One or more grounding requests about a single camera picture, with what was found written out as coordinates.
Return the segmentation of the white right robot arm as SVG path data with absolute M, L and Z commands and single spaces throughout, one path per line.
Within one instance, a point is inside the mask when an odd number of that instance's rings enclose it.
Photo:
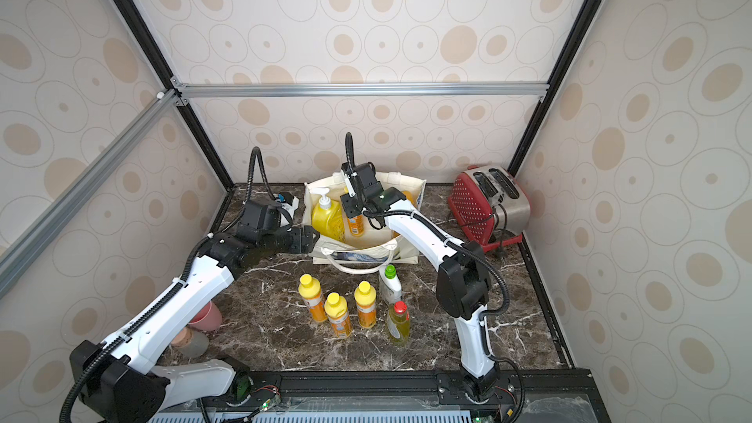
M 476 394 L 487 393 L 497 381 L 501 361 L 492 353 L 487 317 L 506 313 L 510 294 L 480 244 L 450 236 L 395 188 L 369 199 L 344 194 L 340 201 L 347 217 L 363 215 L 397 232 L 431 262 L 437 270 L 437 300 L 456 324 L 467 385 Z

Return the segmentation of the cream starry night tote bag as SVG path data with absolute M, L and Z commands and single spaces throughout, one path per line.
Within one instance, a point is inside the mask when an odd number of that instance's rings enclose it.
M 385 189 L 397 188 L 399 191 L 411 195 L 412 203 L 419 209 L 427 181 L 417 177 L 400 174 L 399 172 L 377 172 L 377 179 Z M 342 174 L 332 174 L 320 180 L 305 184 L 305 211 L 303 225 L 312 225 L 313 208 L 318 205 L 320 198 L 313 189 L 328 188 L 328 196 L 334 201 L 340 201 L 343 194 L 347 194 L 346 182 Z M 315 264 L 329 264 L 356 269 L 357 264 L 369 264 L 371 268 L 381 264 L 418 264 L 419 250 L 407 241 L 405 237 L 396 234 L 389 228 L 373 229 L 368 221 L 364 221 L 364 235 L 354 237 L 348 227 L 344 228 L 344 241 L 321 234 L 315 248 L 309 254 Z

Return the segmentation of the orange bottle yellow cap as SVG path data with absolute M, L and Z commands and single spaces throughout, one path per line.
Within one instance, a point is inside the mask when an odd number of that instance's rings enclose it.
M 330 293 L 324 310 L 337 338 L 348 338 L 352 334 L 352 323 L 347 300 L 340 294 Z
M 370 329 L 377 323 L 376 297 L 376 289 L 368 281 L 360 282 L 354 291 L 358 323 L 362 328 Z
M 311 318 L 317 323 L 327 321 L 319 280 L 310 274 L 302 275 L 299 280 L 298 291 L 305 302 L 307 310 L 311 314 Z
M 347 218 L 347 225 L 350 235 L 354 238 L 364 235 L 364 221 L 362 215 L 355 215 Z

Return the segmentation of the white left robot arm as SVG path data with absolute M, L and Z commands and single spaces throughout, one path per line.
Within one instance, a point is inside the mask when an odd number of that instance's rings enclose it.
M 231 233 L 210 234 L 188 256 L 180 276 L 126 325 L 101 343 L 83 341 L 70 354 L 74 385 L 59 419 L 69 422 L 83 403 L 106 422 L 147 422 L 186 401 L 229 396 L 249 389 L 244 365 L 233 358 L 164 367 L 160 356 L 212 299 L 261 260 L 307 255 L 320 235 L 311 226 L 283 226 L 246 242 Z

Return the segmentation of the orange pump dish soap bottle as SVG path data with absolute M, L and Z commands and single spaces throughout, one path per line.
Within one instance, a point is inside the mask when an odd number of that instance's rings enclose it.
M 403 195 L 405 195 L 405 199 L 407 199 L 407 201 L 409 201 L 409 203 L 411 203 L 411 205 L 414 208 L 417 208 L 417 203 L 415 201 L 415 197 L 413 197 L 413 195 L 411 194 L 411 192 L 409 190 L 403 190 L 401 193 L 403 193 Z

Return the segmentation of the yellow pump dish soap bottle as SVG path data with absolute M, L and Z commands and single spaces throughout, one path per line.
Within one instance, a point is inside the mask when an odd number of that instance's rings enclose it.
M 339 202 L 333 200 L 326 187 L 311 188 L 311 194 L 317 195 L 317 204 L 311 212 L 311 225 L 321 236 L 334 239 L 338 242 L 345 241 L 345 225 L 343 221 L 343 209 Z

